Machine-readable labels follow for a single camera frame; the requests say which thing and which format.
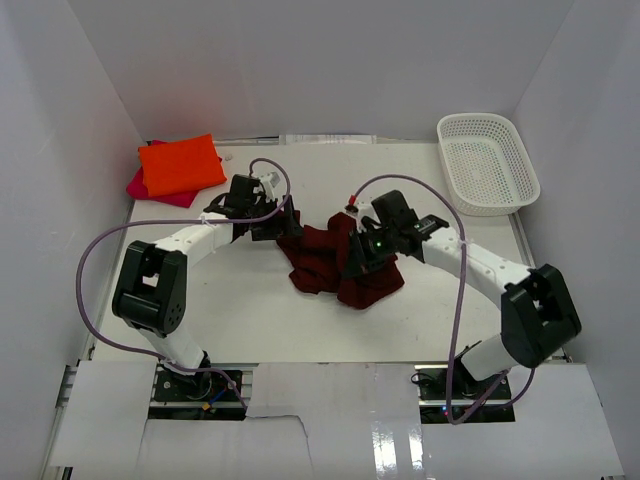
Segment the folded cloth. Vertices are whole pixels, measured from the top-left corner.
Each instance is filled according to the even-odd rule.
[[[150,197],[202,190],[227,181],[213,137],[138,148]]]
[[[404,285],[395,255],[376,272],[343,279],[341,272],[349,253],[349,232],[355,228],[355,220],[338,213],[329,219],[327,228],[318,230],[305,225],[302,237],[276,241],[293,266],[289,278],[298,290],[337,293],[340,302],[362,310]]]
[[[153,140],[151,145],[162,145],[162,140]],[[198,190],[193,192],[174,193],[173,195],[160,195],[159,197],[149,197],[149,191],[144,185],[142,167],[138,169],[133,176],[129,185],[127,185],[127,193],[135,200],[154,200],[156,202],[167,203],[176,207],[189,208],[193,200],[198,195]]]

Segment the white table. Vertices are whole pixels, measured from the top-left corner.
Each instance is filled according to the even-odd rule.
[[[246,174],[256,157],[278,161],[289,173],[302,223],[326,228],[349,196],[367,179],[383,173],[416,176],[448,196],[435,144],[286,145],[220,147],[229,179]],[[256,172],[273,170],[269,165]],[[190,209],[152,201],[135,203],[131,220],[197,218],[229,184],[200,192]],[[370,186],[360,200],[400,189],[419,216],[433,213],[452,222],[448,211],[422,187],[401,180]],[[508,217],[463,217],[468,236],[513,261],[522,262]],[[127,232],[124,245],[154,241],[178,227],[139,227]],[[298,292],[288,278],[291,266],[274,242],[249,236],[222,247],[189,272],[184,321],[213,363],[260,362],[438,362],[447,358],[458,280],[412,258],[398,267],[406,281],[394,295],[357,311],[335,295]],[[135,330],[111,313],[110,299],[101,332],[132,346],[150,348]],[[465,297],[459,348],[499,331],[497,308],[478,292]],[[102,343],[97,360],[136,359]]]

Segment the gray wall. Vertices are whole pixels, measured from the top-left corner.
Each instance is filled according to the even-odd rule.
[[[435,139],[515,109],[572,0],[69,0],[145,139]]]
[[[566,276],[583,322],[569,352],[587,362],[623,467],[640,478],[638,2],[577,0],[514,120],[542,185],[522,212],[534,256]]]
[[[86,331],[80,253],[123,220],[140,137],[65,0],[0,2],[0,478],[40,472]],[[86,281],[96,310],[115,244]]]

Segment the folded orange cloth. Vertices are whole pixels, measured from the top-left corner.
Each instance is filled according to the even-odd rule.
[[[227,181],[213,137],[138,148],[150,197],[201,190]]]

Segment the perforated basket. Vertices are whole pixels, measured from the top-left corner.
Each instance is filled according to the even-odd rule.
[[[438,122],[438,147],[455,207],[479,217],[508,215],[536,201],[540,184],[516,127],[490,113]]]

